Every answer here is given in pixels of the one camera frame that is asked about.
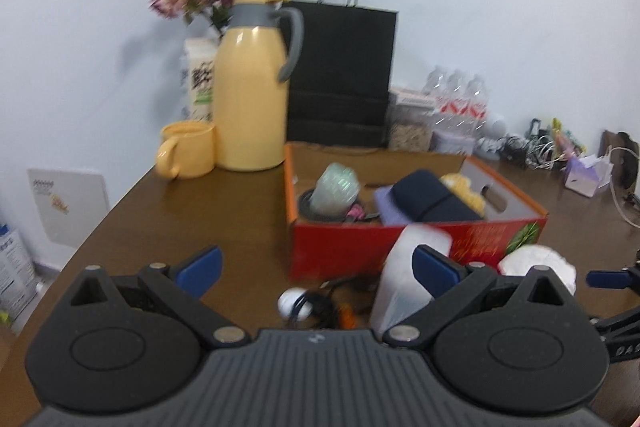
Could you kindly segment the clear cotton swab container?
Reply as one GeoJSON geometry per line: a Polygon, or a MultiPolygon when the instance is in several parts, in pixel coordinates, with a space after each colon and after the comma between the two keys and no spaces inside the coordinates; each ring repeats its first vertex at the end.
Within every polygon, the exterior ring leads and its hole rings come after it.
{"type": "Polygon", "coordinates": [[[407,225],[401,231],[385,260],[370,315],[370,327],[378,338],[433,300],[412,271],[413,251],[421,245],[448,257],[452,238],[429,225],[407,225]]]}

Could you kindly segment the navy blue cloth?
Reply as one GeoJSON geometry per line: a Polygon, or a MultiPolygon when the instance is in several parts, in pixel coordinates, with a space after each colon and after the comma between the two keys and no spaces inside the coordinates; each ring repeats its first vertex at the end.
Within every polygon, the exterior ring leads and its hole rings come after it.
{"type": "Polygon", "coordinates": [[[419,169],[390,189],[395,206],[413,222],[473,222],[483,217],[430,170],[419,169]]]}

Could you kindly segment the purple folded towel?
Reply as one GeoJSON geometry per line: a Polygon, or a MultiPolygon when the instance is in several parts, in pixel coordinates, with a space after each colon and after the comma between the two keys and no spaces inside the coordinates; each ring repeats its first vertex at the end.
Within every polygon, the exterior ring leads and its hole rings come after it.
{"type": "Polygon", "coordinates": [[[373,196],[376,208],[378,208],[380,220],[384,227],[405,227],[406,225],[411,225],[412,220],[397,207],[390,185],[377,188],[373,196]]]}

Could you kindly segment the yellow fluffy towel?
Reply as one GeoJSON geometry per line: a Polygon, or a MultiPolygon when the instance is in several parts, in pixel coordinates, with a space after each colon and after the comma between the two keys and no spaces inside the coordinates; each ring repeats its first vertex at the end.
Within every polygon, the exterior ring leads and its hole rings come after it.
{"type": "Polygon", "coordinates": [[[439,181],[480,217],[485,217],[486,200],[482,194],[472,189],[471,180],[467,176],[461,173],[447,173],[441,176],[439,181]]]}

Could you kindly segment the white charger plug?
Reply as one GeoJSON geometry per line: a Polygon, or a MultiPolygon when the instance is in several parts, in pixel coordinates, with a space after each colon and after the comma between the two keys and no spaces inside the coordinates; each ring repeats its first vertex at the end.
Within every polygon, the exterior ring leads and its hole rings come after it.
{"type": "MultiPolygon", "coordinates": [[[[288,288],[286,291],[283,291],[277,302],[278,311],[283,320],[287,320],[290,317],[296,301],[305,295],[305,293],[306,289],[299,287],[288,288]]],[[[311,310],[311,305],[304,303],[303,308],[298,312],[297,321],[308,319],[311,310]]]]}

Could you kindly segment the small orange flower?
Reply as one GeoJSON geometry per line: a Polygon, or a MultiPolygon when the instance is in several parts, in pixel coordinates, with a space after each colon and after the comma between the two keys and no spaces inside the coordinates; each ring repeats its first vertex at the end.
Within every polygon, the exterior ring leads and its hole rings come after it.
{"type": "Polygon", "coordinates": [[[358,325],[354,310],[346,303],[337,306],[337,321],[339,329],[356,329],[358,325]]]}

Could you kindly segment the purple tissue pack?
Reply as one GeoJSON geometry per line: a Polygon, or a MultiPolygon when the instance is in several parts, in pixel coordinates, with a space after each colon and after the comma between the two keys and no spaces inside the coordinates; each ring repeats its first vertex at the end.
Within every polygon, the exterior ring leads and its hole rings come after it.
{"type": "Polygon", "coordinates": [[[593,198],[611,182],[613,167],[608,155],[572,156],[565,168],[564,187],[576,194],[593,198]]]}

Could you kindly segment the red cardboard box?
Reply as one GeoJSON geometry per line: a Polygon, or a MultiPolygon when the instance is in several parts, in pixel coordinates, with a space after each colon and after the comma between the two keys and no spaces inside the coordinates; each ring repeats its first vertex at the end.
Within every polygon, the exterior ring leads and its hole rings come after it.
{"type": "Polygon", "coordinates": [[[294,280],[336,279],[376,273],[396,243],[402,225],[371,222],[319,222],[303,216],[298,200],[312,190],[326,167],[337,162],[355,171],[361,184],[358,202],[375,212],[374,193],[418,169],[436,176],[461,173],[472,190],[488,190],[506,204],[502,211],[487,206],[480,222],[435,222],[450,236],[450,257],[495,267],[518,247],[537,242],[548,211],[535,199],[473,156],[394,152],[366,148],[325,147],[290,142],[284,148],[286,219],[291,231],[290,277],[294,280]]]}

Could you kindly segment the yellow ceramic mug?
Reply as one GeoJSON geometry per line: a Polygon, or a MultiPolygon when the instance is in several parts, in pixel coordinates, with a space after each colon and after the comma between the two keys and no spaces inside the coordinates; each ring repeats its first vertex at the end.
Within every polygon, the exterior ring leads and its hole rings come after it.
{"type": "Polygon", "coordinates": [[[195,179],[216,166],[215,126],[185,120],[163,127],[155,156],[155,172],[162,178],[195,179]]]}

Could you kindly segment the small decorated tin box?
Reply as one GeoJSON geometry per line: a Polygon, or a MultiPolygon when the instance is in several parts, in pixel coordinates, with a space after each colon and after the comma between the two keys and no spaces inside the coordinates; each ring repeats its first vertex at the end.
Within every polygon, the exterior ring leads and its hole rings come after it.
{"type": "Polygon", "coordinates": [[[430,150],[439,154],[465,155],[473,154],[475,139],[472,136],[435,129],[432,132],[430,150]]]}

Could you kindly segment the brown leather item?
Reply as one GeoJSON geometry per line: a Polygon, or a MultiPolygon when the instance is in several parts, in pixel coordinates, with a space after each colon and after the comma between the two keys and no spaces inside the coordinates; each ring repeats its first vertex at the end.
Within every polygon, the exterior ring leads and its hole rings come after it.
{"type": "Polygon", "coordinates": [[[639,212],[639,143],[625,131],[604,130],[599,153],[613,165],[608,188],[615,202],[639,212]]]}

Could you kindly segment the iridescent green ball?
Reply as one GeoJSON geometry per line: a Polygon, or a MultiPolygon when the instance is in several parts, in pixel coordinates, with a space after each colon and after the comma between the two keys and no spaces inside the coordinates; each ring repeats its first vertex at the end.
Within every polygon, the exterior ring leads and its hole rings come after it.
{"type": "Polygon", "coordinates": [[[326,167],[310,196],[313,212],[326,217],[344,215],[356,202],[360,183],[356,172],[338,162],[326,167]]]}

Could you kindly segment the white robot figurine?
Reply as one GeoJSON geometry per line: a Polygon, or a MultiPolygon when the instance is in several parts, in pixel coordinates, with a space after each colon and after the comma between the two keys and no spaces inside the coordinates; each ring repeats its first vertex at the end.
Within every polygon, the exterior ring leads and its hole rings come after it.
{"type": "Polygon", "coordinates": [[[498,160],[507,136],[508,125],[504,118],[499,114],[488,114],[480,129],[480,139],[477,140],[474,150],[475,155],[486,160],[498,160]]]}

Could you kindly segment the clear food storage container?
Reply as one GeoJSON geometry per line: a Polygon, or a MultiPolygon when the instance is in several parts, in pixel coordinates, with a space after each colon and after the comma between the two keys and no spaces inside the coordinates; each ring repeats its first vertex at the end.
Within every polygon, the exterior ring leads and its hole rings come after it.
{"type": "Polygon", "coordinates": [[[435,105],[422,91],[390,88],[388,106],[388,148],[406,152],[427,152],[432,139],[435,105]]]}

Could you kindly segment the water bottle right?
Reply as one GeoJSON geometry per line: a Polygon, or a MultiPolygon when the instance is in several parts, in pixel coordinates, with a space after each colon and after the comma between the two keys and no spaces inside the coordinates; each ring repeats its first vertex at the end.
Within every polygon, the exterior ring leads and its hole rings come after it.
{"type": "Polygon", "coordinates": [[[470,125],[471,135],[475,136],[478,128],[484,124],[488,106],[487,86],[481,75],[475,75],[468,82],[465,96],[468,99],[466,119],[470,125]]]}

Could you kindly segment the water bottle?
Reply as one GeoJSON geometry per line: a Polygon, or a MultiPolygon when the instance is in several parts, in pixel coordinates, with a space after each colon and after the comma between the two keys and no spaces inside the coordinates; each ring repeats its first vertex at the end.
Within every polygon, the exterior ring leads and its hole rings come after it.
{"type": "Polygon", "coordinates": [[[446,69],[442,66],[436,66],[427,76],[424,91],[434,104],[434,129],[447,131],[450,127],[450,117],[447,113],[449,92],[446,69]]]}
{"type": "Polygon", "coordinates": [[[460,69],[454,70],[447,78],[447,103],[445,113],[448,119],[448,130],[460,133],[465,123],[465,112],[469,99],[465,95],[465,73],[460,69]]]}
{"type": "Polygon", "coordinates": [[[468,99],[466,119],[470,125],[471,135],[475,136],[478,128],[484,124],[488,106],[487,86],[481,75],[475,75],[468,82],[465,96],[468,99]]]}

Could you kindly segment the water bottle left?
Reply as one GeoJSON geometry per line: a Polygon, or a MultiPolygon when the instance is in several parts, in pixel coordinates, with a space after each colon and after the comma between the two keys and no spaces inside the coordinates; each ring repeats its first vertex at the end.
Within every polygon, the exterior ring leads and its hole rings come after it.
{"type": "Polygon", "coordinates": [[[434,104],[434,129],[447,131],[450,127],[450,117],[447,113],[449,92],[446,69],[442,66],[436,66],[427,76],[424,91],[434,104]]]}

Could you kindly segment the water bottle middle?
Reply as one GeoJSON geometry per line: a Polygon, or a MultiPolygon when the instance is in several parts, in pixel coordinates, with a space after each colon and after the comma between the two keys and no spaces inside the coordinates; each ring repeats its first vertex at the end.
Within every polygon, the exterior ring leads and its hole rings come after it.
{"type": "Polygon", "coordinates": [[[469,99],[465,95],[465,73],[460,69],[454,70],[447,78],[447,103],[445,113],[448,119],[448,130],[460,133],[465,123],[465,112],[469,99]]]}

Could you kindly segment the black paper shopping bag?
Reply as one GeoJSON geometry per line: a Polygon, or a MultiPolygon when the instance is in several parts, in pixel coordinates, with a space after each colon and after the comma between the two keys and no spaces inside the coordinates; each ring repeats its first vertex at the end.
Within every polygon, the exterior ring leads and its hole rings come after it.
{"type": "Polygon", "coordinates": [[[290,142],[367,148],[385,143],[397,14],[358,3],[285,3],[304,19],[288,92],[290,142]]]}

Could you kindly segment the milk carton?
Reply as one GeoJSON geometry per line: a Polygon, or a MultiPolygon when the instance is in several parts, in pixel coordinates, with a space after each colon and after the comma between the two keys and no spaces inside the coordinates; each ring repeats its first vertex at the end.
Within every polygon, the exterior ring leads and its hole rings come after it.
{"type": "Polygon", "coordinates": [[[186,120],[213,120],[214,64],[217,43],[190,38],[183,43],[180,58],[181,115],[186,120]]]}

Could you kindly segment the yellow thermos jug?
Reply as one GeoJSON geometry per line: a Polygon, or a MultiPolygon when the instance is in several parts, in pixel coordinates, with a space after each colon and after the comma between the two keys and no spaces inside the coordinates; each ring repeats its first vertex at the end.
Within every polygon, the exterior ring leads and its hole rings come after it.
{"type": "Polygon", "coordinates": [[[288,80],[302,52],[304,19],[288,0],[234,0],[214,64],[216,161],[262,171],[284,161],[288,80]]]}

